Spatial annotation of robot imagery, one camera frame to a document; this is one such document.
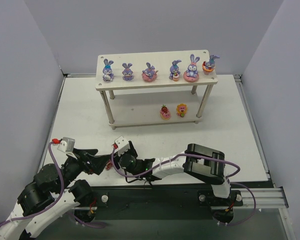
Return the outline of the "pink bear strawberry donut toy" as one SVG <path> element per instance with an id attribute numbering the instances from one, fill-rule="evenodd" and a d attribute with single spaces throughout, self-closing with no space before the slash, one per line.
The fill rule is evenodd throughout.
<path id="1" fill-rule="evenodd" d="M 160 117 L 163 119 L 163 120 L 169 120 L 171 118 L 171 113 L 169 111 L 169 109 L 167 108 L 166 105 L 162 105 L 160 111 Z"/>

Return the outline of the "pink bear sunflower toy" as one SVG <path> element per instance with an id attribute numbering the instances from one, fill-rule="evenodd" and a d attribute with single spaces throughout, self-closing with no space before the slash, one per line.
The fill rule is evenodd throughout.
<path id="1" fill-rule="evenodd" d="M 188 110 L 188 107 L 186 104 L 184 104 L 184 103 L 178 104 L 176 107 L 176 114 L 177 114 L 177 116 L 183 118 L 183 117 L 185 117 L 187 110 Z"/>

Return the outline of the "purple bunny sitting toy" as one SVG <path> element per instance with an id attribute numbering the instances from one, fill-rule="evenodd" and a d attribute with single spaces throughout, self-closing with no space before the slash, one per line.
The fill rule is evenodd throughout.
<path id="1" fill-rule="evenodd" d="M 131 67 L 132 67 L 132 63 L 123 63 L 122 66 L 124 68 L 124 70 L 122 71 L 122 79 L 124 81 L 131 81 L 134 79 L 134 76 L 133 76 L 133 71 L 131 70 Z"/>

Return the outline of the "purple bunny blue bow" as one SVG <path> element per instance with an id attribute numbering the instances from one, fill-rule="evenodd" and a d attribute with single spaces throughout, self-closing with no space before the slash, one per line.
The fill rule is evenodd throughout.
<path id="1" fill-rule="evenodd" d="M 104 68 L 102 70 L 102 79 L 105 82 L 112 82 L 114 79 L 114 74 L 112 71 L 112 64 L 114 63 L 114 61 L 105 58 L 103 62 L 104 62 Z"/>

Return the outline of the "small purple bunny with strawberry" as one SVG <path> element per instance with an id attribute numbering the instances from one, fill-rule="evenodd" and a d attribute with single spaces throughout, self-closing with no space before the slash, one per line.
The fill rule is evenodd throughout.
<path id="1" fill-rule="evenodd" d="M 172 66 L 170 67 L 169 71 L 169 79 L 177 82 L 180 79 L 180 68 L 178 66 L 178 63 L 181 63 L 182 61 L 180 59 L 174 60 L 172 62 Z"/>

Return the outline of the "purple bunny red base toy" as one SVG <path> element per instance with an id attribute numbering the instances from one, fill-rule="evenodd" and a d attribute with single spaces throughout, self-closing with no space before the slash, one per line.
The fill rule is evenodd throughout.
<path id="1" fill-rule="evenodd" d="M 218 55 L 211 54 L 209 59 L 202 63 L 202 70 L 205 75 L 209 75 L 215 70 L 215 61 L 219 58 Z"/>

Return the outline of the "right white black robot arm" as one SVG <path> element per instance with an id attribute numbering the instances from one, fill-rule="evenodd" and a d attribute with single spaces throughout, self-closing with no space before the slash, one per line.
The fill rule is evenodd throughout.
<path id="1" fill-rule="evenodd" d="M 211 185 L 217 198 L 230 197 L 230 181 L 225 175 L 225 154 L 222 151 L 190 143 L 187 149 L 170 157 L 138 159 L 131 141 L 119 137 L 113 144 L 111 161 L 115 170 L 125 178 L 136 178 L 145 182 L 162 180 L 168 176 L 188 174 Z"/>

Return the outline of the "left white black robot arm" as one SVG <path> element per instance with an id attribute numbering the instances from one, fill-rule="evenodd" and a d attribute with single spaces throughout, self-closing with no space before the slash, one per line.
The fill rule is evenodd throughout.
<path id="1" fill-rule="evenodd" d="M 35 240 L 51 223 L 74 207 L 97 205 L 97 197 L 80 173 L 100 175 L 110 155 L 97 149 L 74 149 L 61 166 L 50 163 L 33 177 L 17 198 L 7 224 L 0 224 L 0 240 Z"/>

